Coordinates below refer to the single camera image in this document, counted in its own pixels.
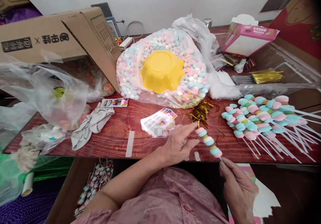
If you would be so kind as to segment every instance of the hand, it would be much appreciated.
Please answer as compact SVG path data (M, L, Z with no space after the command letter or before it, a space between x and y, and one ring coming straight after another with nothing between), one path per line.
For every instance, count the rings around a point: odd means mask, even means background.
M252 224L254 199L258 187L238 165L227 158L220 161L220 175L225 178L224 196L237 224Z
M157 149L164 167L178 164L190 155L191 149L200 141L191 139L186 142L186 138L197 126L197 122L190 125L177 125L166 144Z

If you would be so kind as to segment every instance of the white paper roll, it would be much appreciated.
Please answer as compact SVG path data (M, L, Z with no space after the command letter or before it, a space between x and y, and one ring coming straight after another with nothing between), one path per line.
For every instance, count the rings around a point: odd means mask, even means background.
M34 176L33 172L31 172L27 175L26 180L23 185L23 188L22 188L21 196L23 196L23 197L28 196L32 192L33 176Z

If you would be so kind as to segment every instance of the sleeve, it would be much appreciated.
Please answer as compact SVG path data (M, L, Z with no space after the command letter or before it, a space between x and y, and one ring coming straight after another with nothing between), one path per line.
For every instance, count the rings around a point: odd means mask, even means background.
M106 224L111 216L111 210L93 210L85 216L79 217L72 224Z

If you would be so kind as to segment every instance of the plastic bag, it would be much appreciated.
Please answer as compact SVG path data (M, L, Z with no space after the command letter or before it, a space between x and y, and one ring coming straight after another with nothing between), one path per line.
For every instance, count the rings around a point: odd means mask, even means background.
M155 50L172 51L184 61L185 72L177 89L156 94L142 84L140 71L147 56ZM130 48L118 58L116 75L121 95L145 103L153 103L173 108L191 108L196 106L209 90L207 66L192 38L178 29L162 29L152 33Z
M214 34L210 33L207 26L191 14L181 17L172 23L172 28L181 29L195 39L198 48L207 66L212 64L215 70L223 67L223 63L216 61L216 51L220 47Z
M35 113L36 109L24 102L12 107L0 106L0 129L13 130L18 133Z
M5 53L0 59L0 89L35 107L54 126L69 130L77 123L86 106L88 84L51 64L31 65Z
M91 62L88 56L80 59L65 61L63 64L53 65L65 70L73 77L88 83L87 102L101 101L104 97L115 92L113 86L105 78L100 69Z
M12 107L0 107L0 153L34 114L35 109L23 102ZM35 166L40 167L57 158L55 156L39 157ZM11 159L8 154L0 154L0 206L21 195L22 177L17 161Z
M39 155L46 155L65 139L68 139L71 134L70 131L64 132L53 125L43 124L21 132L20 145L22 147L32 145L41 151Z

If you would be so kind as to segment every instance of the pink floral shirt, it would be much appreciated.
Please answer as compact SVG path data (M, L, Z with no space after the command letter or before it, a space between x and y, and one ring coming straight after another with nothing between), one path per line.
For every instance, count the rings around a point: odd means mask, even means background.
M227 224L213 194L187 171L169 167L155 173L137 197L111 214L96 210L73 224L211 223Z

